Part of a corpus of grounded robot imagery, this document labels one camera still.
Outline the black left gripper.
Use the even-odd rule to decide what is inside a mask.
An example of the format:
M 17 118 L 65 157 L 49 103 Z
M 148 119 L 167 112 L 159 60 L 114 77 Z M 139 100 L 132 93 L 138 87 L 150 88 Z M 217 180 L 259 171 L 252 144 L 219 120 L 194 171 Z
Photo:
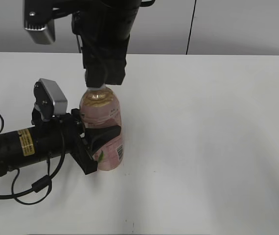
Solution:
M 92 156 L 108 142 L 121 134 L 121 126 L 105 128 L 85 128 L 80 110 L 71 109 L 70 113 L 42 121 L 33 109 L 30 129 L 35 148 L 35 158 L 41 162 L 47 158 L 70 154 L 88 175 L 97 171 L 97 162 Z

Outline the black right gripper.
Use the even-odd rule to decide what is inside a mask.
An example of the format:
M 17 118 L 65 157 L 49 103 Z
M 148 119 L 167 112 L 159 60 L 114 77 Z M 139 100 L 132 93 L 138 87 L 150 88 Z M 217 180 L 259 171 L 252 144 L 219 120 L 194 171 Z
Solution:
M 88 88 L 122 85 L 131 32 L 130 9 L 80 9 L 72 13 L 72 32 L 82 40 Z M 105 65 L 108 71 L 96 64 Z

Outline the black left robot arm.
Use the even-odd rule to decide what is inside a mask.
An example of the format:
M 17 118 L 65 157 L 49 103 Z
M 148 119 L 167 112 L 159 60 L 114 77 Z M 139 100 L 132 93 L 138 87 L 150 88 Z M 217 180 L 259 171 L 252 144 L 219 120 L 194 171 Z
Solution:
M 0 177 L 62 153 L 70 154 L 84 174 L 91 174 L 98 167 L 93 155 L 120 133 L 119 125 L 85 128 L 78 109 L 49 121 L 37 119 L 33 127 L 0 134 Z

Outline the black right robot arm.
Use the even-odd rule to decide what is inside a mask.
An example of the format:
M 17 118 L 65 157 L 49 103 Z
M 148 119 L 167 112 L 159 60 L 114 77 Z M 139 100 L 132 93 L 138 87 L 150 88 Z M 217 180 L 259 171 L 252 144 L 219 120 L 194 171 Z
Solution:
M 72 16 L 72 31 L 81 38 L 88 88 L 121 85 L 125 77 L 130 32 L 139 0 L 89 0 Z

